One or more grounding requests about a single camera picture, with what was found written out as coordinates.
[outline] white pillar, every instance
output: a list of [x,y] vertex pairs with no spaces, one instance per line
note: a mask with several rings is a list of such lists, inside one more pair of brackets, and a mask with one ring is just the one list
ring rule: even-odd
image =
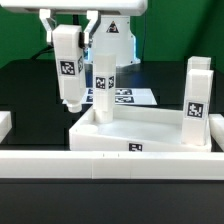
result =
[[116,56],[95,55],[93,61],[93,109],[98,123],[113,121],[115,104]]

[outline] white box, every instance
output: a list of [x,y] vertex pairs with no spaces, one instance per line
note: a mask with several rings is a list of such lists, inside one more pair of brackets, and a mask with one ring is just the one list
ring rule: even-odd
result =
[[209,123],[206,126],[206,144],[204,146],[181,143],[182,111],[116,105],[112,123],[98,124],[95,122],[94,116],[94,110],[91,107],[69,130],[71,150],[211,151]]

